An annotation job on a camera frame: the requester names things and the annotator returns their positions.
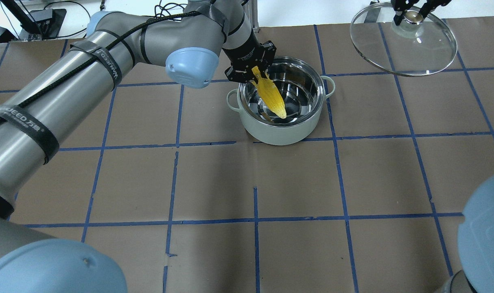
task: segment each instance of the pot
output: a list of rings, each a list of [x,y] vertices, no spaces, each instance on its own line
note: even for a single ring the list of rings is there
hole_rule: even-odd
[[[275,57],[268,76],[284,98],[287,118],[281,119],[267,108],[252,83],[241,83],[227,94],[227,105],[240,113],[240,120],[253,137],[267,144],[288,145],[301,141],[316,128],[321,109],[336,89],[328,76],[320,76],[314,69],[296,58]],[[323,80],[332,84],[326,93]],[[236,96],[238,107],[230,104]]]

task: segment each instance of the metal rod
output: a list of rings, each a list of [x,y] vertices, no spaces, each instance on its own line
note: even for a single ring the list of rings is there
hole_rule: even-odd
[[[251,22],[252,29],[254,32],[260,31],[260,25],[258,24],[258,0],[250,0],[243,6],[243,10],[249,17],[249,21]]]
[[[21,26],[24,30],[29,33],[39,33],[39,28],[37,24],[33,22],[28,15],[22,11],[21,7],[16,4],[14,0],[1,0],[9,11],[20,21]]]

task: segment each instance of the black cable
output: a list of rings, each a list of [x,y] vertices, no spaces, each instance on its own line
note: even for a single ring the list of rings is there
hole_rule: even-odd
[[[1,10],[3,11],[3,13],[5,13],[5,16],[7,17],[7,19],[9,20],[9,23],[10,23],[10,26],[12,27],[12,29],[14,30],[14,34],[16,34],[17,36],[17,39],[18,40],[21,40],[19,34],[17,33],[16,29],[14,28],[14,26],[12,25],[12,22],[10,21],[10,18],[9,16],[7,15],[7,13],[5,12],[5,8],[3,8],[3,4],[1,3],[1,0],[0,0],[0,6],[1,6]]]
[[[30,16],[30,18],[33,20],[33,23],[37,26],[37,29],[39,30],[39,33],[41,35],[41,39],[43,37],[43,31],[41,30],[41,26],[39,26],[39,24],[35,21],[35,18],[33,18],[33,15],[30,13],[30,11],[28,11],[28,9],[26,8],[26,6],[22,3],[21,0],[19,0],[21,6],[26,10],[26,13],[28,13],[28,15]]]
[[[83,6],[83,4],[80,4],[79,2],[75,2],[75,1],[70,1],[70,0],[65,0],[65,1],[56,1],[56,2],[50,2],[48,4],[46,4],[43,9],[46,9],[48,6],[52,5],[52,4],[55,4],[55,3],[64,3],[64,2],[70,2],[70,3],[74,3],[74,4],[77,4],[79,5],[80,7],[82,7],[85,11],[86,11],[86,14],[87,16],[89,17],[89,19],[91,19],[91,15],[90,15],[90,12],[87,11],[86,7]],[[57,37],[50,37],[49,39],[58,39],[60,37],[71,37],[73,35],[77,35],[78,33],[81,33],[83,31],[85,31],[86,29],[83,28],[82,30],[80,31],[77,31],[77,32],[74,32],[74,33],[71,33],[70,35],[58,35]]]
[[[146,22],[143,22],[142,24],[139,24],[138,26],[135,26],[134,28],[130,29],[124,35],[121,35],[115,41],[111,42],[109,45],[106,46],[106,50],[111,50],[113,47],[115,47],[118,43],[124,41],[127,37],[129,37],[132,33],[141,30],[142,28],[145,28],[146,26],[150,26],[151,24],[156,24],[157,22],[163,22],[164,20],[171,20],[174,18],[184,18],[184,17],[191,17],[191,16],[197,16],[200,15],[198,11],[191,11],[189,13],[181,13],[181,14],[176,14],[176,15],[168,15],[162,18],[152,18],[149,19]],[[31,103],[35,102],[38,98],[41,96],[45,95],[46,93],[50,92],[52,89],[55,89],[58,87],[61,83],[65,82],[66,80],[69,80],[72,78],[72,76],[76,75],[77,73],[81,72],[85,68],[87,68],[89,65],[91,65],[93,62],[97,60],[96,56],[92,56],[90,59],[88,59],[86,62],[82,63],[81,65],[77,66],[75,69],[73,69],[71,72],[68,72],[58,80],[52,82],[51,84],[47,85],[37,93],[31,95],[29,98],[21,102],[18,106],[21,108],[25,108]],[[0,124],[5,122],[5,119],[0,117]]]
[[[169,2],[167,3],[166,5],[162,5],[162,0],[160,0],[160,2],[158,3],[158,5],[155,5],[155,17],[164,17],[164,16],[168,16],[168,15],[171,15],[171,12],[169,12],[171,9],[175,9],[175,8],[181,8],[181,9],[185,9],[185,7],[187,6],[187,4],[178,4],[178,3],[175,3],[175,2]],[[181,19],[173,19],[175,22],[179,22],[181,21]]]

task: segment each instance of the yellow corn cob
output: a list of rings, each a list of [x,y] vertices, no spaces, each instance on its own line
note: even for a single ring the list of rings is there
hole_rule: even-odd
[[[285,102],[283,98],[281,98],[281,94],[274,82],[269,78],[262,77],[262,73],[257,66],[252,68],[252,73],[258,80],[258,83],[254,81],[251,82],[256,89],[258,89],[258,94],[260,95],[260,98],[262,98],[263,102],[265,102],[265,105],[267,105],[272,112],[278,115],[278,117],[285,119]]]

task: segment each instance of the glass pot lid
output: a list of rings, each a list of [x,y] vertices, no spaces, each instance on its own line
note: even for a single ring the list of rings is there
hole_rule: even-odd
[[[350,24],[355,49],[375,67],[400,76],[443,71],[457,55],[457,41],[442,20],[431,13],[423,19],[418,12],[412,7],[397,26],[390,2],[367,6]]]

